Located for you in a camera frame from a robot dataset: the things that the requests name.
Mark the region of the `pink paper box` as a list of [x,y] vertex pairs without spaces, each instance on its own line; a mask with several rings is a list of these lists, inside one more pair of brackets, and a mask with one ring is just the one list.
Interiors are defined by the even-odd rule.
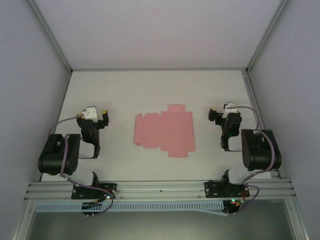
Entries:
[[145,149],[160,148],[169,158],[187,158],[196,151],[193,113],[184,104],[168,105],[160,113],[139,113],[133,142]]

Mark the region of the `black electronics board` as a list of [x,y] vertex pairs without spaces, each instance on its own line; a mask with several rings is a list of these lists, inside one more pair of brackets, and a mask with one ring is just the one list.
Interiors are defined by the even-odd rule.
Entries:
[[227,215],[235,215],[240,209],[241,202],[237,200],[224,200],[223,212]]

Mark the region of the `aluminium side rail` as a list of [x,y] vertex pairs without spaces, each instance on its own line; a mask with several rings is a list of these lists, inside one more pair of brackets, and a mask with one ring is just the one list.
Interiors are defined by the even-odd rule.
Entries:
[[[246,71],[241,71],[245,89],[247,92],[248,100],[249,100],[249,106],[253,109],[258,114],[258,120],[259,120],[259,129],[264,130],[266,129],[265,121],[262,117],[262,112],[261,108],[258,104],[258,99],[257,99],[257,94],[255,93],[254,87],[252,80],[249,75],[247,75]],[[257,120],[257,115],[252,112],[250,109],[243,109],[241,111],[241,115],[244,117],[244,123],[241,124],[241,129],[251,129],[256,126]],[[282,170],[277,169],[277,170],[271,170],[269,173],[261,173],[256,176],[254,176],[250,181],[255,181],[255,180],[267,180],[268,176],[270,176],[271,179],[282,179]]]

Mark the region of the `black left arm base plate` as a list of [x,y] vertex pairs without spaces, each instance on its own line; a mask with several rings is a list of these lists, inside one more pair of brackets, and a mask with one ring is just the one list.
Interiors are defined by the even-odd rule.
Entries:
[[112,196],[114,199],[117,193],[117,184],[116,183],[99,183],[97,188],[103,189],[109,192],[107,194],[105,191],[91,189],[87,187],[81,186],[73,186],[71,199],[73,200],[101,200],[105,198],[109,198]]

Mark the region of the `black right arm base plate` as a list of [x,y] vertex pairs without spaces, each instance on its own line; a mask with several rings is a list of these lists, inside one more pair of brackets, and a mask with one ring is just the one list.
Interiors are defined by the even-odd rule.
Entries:
[[206,198],[248,198],[250,192],[244,185],[207,181],[204,183]]

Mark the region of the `aluminium frame crossbar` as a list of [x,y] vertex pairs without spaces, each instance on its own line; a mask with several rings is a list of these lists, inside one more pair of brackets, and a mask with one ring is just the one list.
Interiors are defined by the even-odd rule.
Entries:
[[245,67],[122,67],[75,68],[72,72],[139,72],[139,71],[246,71]]

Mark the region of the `aluminium mounting rail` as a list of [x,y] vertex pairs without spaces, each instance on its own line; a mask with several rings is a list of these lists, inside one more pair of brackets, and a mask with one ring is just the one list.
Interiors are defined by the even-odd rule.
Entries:
[[[232,198],[206,198],[204,183],[209,180],[178,181],[111,181],[117,184],[116,201],[204,201],[227,200]],[[258,200],[288,199],[296,196],[289,179],[257,179],[248,183],[251,199]],[[71,199],[74,185],[65,181],[31,182],[24,200],[29,201],[80,201]]]

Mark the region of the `aluminium frame post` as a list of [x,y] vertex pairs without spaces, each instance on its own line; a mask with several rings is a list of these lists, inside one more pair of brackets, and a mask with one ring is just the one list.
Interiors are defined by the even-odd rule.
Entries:
[[259,41],[252,57],[250,58],[247,67],[245,68],[246,74],[249,76],[252,72],[255,64],[257,63],[259,57],[264,51],[268,41],[271,39],[272,35],[275,33],[283,15],[285,14],[287,8],[290,6],[293,0],[280,0],[279,5],[277,6],[269,24],[267,25],[261,40]]
[[38,4],[36,3],[36,0],[25,0],[27,5],[29,6],[34,18],[36,19],[37,23],[39,24],[39,27],[43,34],[45,35],[49,45],[51,46],[52,50],[56,54],[58,60],[64,67],[65,71],[67,72],[68,76],[72,76],[72,68],[70,67],[70,64],[65,57],[65,54],[63,53],[61,47],[59,46],[58,41],[56,40],[49,24],[47,23],[44,15],[42,14]]

